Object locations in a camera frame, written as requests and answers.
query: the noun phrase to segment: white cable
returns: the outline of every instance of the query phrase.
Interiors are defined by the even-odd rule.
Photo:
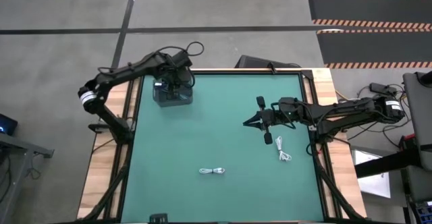
[[[218,174],[222,174],[225,173],[225,169],[218,167],[215,169],[200,169],[200,173],[202,174],[206,174],[206,173],[218,173]]]
[[[282,136],[279,136],[276,139],[277,150],[279,151],[279,160],[280,161],[291,161],[291,156],[282,151]]]

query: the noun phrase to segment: green mat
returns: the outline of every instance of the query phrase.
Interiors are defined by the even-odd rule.
[[[144,80],[122,223],[155,213],[173,222],[323,220],[306,126],[271,128],[290,162],[242,126],[257,96],[267,106],[301,99],[297,75],[196,75],[194,102],[168,108],[153,101],[152,81]],[[198,172],[216,167],[226,172]]]

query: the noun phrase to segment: concrete floor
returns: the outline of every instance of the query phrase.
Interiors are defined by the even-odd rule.
[[[127,0],[0,0],[0,29],[119,28]],[[135,0],[130,27],[312,25],[307,0]],[[121,65],[167,45],[206,46],[194,67],[233,67],[242,54],[303,67],[323,67],[314,32],[214,34],[129,34]],[[28,180],[14,223],[74,220],[86,176],[94,119],[78,100],[78,88],[110,66],[116,34],[0,36],[0,112],[20,122],[17,137],[55,148],[37,162],[43,174]],[[402,81],[405,72],[424,69],[333,70],[335,87],[346,96],[370,82]],[[354,135],[358,130],[348,132]],[[389,133],[393,140],[412,132],[410,124]],[[366,133],[353,145],[395,151],[382,134]],[[377,221],[403,221],[402,209],[365,196]]]

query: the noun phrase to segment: black floor mat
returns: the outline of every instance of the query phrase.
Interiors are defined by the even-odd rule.
[[[317,32],[326,67],[432,67],[432,31],[372,29]]]
[[[309,0],[315,24],[374,28],[424,28],[432,23],[432,0]]]

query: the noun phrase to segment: white usb cable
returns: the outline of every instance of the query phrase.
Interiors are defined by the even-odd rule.
[[[279,136],[276,139],[277,150],[279,151],[279,160],[280,161],[291,161],[291,156],[282,151],[282,136]]]
[[[200,169],[200,173],[202,174],[206,174],[206,173],[218,173],[218,174],[222,174],[225,173],[225,169],[218,167],[215,169]]]

